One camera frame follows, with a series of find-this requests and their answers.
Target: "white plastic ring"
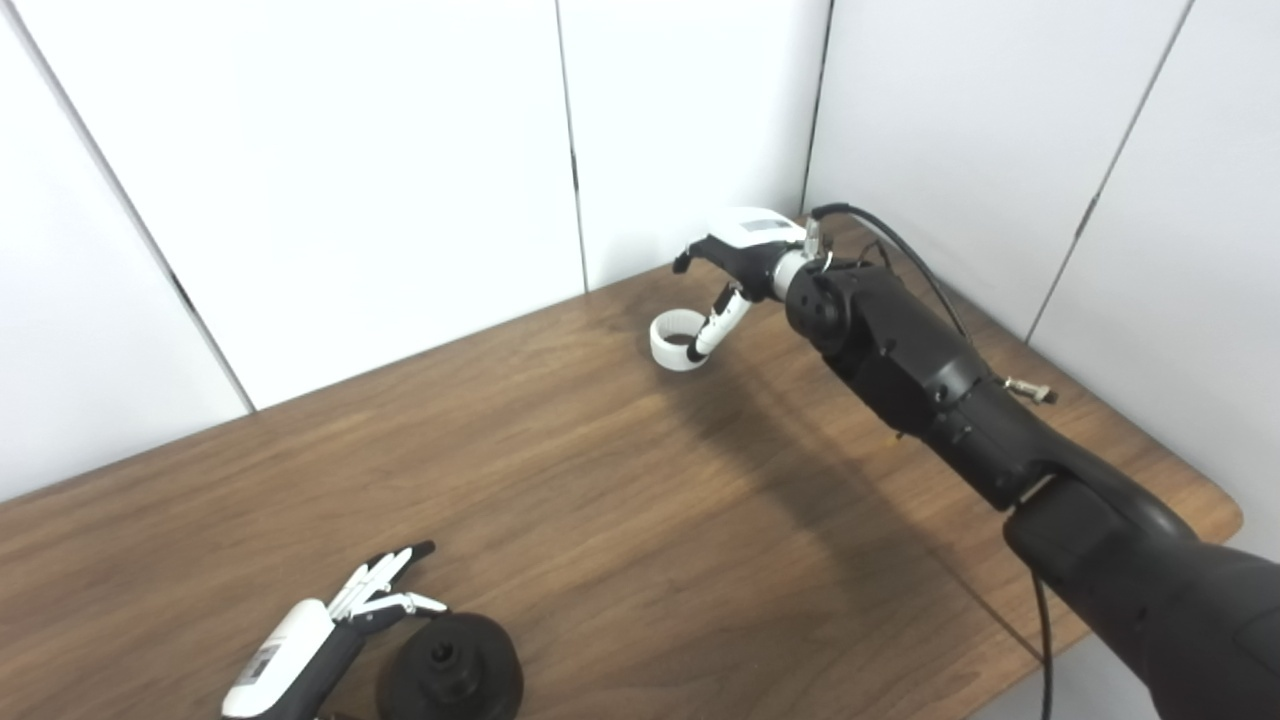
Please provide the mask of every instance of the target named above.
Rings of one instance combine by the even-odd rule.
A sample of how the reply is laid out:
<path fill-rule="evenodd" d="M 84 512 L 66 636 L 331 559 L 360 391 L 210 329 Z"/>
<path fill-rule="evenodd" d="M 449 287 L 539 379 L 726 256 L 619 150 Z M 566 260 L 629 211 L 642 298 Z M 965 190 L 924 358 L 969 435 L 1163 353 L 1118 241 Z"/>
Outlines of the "white plastic ring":
<path fill-rule="evenodd" d="M 707 316 L 701 313 L 684 309 L 667 310 L 654 318 L 649 325 L 649 350 L 653 351 L 653 359 L 663 368 L 677 373 L 700 368 L 707 361 L 705 357 L 694 363 L 689 359 L 687 343 L 675 343 L 668 338 L 672 336 L 694 338 L 705 322 Z"/>

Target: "black robotic arm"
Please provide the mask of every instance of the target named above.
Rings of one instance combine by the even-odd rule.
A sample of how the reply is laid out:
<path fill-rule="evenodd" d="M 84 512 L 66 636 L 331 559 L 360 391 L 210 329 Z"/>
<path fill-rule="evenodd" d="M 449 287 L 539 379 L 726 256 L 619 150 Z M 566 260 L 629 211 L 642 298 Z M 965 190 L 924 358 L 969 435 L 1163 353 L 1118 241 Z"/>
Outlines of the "black robotic arm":
<path fill-rule="evenodd" d="M 809 234 L 832 213 L 887 229 L 838 204 L 814 209 Z M 753 301 L 772 288 L 791 327 L 887 425 L 922 439 L 996 510 L 1012 509 L 1009 546 L 1147 684 L 1162 719 L 1280 717 L 1280 565 L 1199 541 L 1050 428 L 888 268 L 814 256 L 813 242 L 699 243 L 676 272 L 714 255 Z"/>

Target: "black roller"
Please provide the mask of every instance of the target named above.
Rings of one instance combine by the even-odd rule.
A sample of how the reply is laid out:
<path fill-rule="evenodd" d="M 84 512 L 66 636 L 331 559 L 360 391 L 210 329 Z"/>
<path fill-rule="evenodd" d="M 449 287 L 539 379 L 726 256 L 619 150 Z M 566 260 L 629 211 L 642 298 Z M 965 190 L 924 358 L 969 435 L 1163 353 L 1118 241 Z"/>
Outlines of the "black roller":
<path fill-rule="evenodd" d="M 484 615 L 458 612 L 428 623 L 383 674 L 383 720 L 512 720 L 525 676 L 507 632 Z"/>

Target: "black cable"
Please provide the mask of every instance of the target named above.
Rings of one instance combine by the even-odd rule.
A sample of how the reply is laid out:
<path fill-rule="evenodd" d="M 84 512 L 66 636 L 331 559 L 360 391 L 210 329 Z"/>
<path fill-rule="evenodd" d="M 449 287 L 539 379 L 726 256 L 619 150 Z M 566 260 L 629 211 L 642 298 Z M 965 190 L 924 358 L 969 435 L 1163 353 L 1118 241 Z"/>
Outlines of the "black cable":
<path fill-rule="evenodd" d="M 915 252 L 915 250 L 913 250 L 911 246 L 908 245 L 905 240 L 902 240 L 902 236 L 893 232 L 893 228 L 886 225 L 884 222 L 877 218 L 876 215 L 872 215 L 870 213 L 863 210 L 861 208 L 854 208 L 847 202 L 832 202 L 829 205 L 822 205 L 819 208 L 814 208 L 813 210 L 809 211 L 809 217 L 813 218 L 814 220 L 822 222 L 823 218 L 833 213 L 846 213 L 855 218 L 867 220 L 868 223 L 872 224 L 872 227 L 881 231 L 886 237 L 892 240 L 893 243 L 897 245 L 899 249 L 902 251 L 902 254 L 906 255 L 906 259 L 910 260 L 911 264 L 915 265 L 918 270 L 920 270 L 920 274 L 924 275 L 924 279 L 925 282 L 929 283 L 929 287 L 933 288 L 933 293 L 938 296 L 938 301 L 942 302 L 942 307 L 947 311 L 947 315 L 951 316 L 951 323 L 955 324 L 956 332 L 959 332 L 960 336 L 968 340 L 969 342 L 973 342 L 973 338 L 969 337 L 968 328 L 964 327 L 964 320 L 960 319 L 960 313 L 956 311 L 955 305 L 951 304 L 951 299 L 947 297 L 946 292 L 943 292 L 942 284 L 938 283 L 938 278 L 933 274 L 933 270 L 929 269 L 929 266 L 924 263 L 924 260 Z"/>
<path fill-rule="evenodd" d="M 1048 600 L 1044 598 L 1044 580 L 1032 573 L 1036 585 L 1036 607 L 1041 615 L 1041 666 L 1044 669 L 1044 693 L 1041 700 L 1041 720 L 1050 720 L 1053 712 L 1053 630 L 1048 620 Z"/>

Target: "white wall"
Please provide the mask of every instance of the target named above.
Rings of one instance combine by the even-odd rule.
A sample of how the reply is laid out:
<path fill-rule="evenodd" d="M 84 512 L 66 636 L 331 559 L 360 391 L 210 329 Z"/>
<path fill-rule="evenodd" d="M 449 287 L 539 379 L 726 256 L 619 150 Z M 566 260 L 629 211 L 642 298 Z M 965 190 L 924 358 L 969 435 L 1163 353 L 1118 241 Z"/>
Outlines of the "white wall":
<path fill-rule="evenodd" d="M 582 291 L 554 0 L 18 0 L 259 406 Z"/>
<path fill-rule="evenodd" d="M 707 214 L 794 215 L 828 0 L 559 0 L 589 286 L 671 263 Z"/>
<path fill-rule="evenodd" d="M 1222 486 L 1230 544 L 1280 559 L 1280 5 L 1187 18 L 1032 345 Z M 1155 719 L 1098 641 L 1060 661 L 1064 720 Z M 1030 717 L 1039 680 L 977 717 Z"/>
<path fill-rule="evenodd" d="M 1032 327 L 1185 0 L 838 0 L 805 204 Z"/>
<path fill-rule="evenodd" d="M 0 4 L 0 500 L 244 413 Z"/>

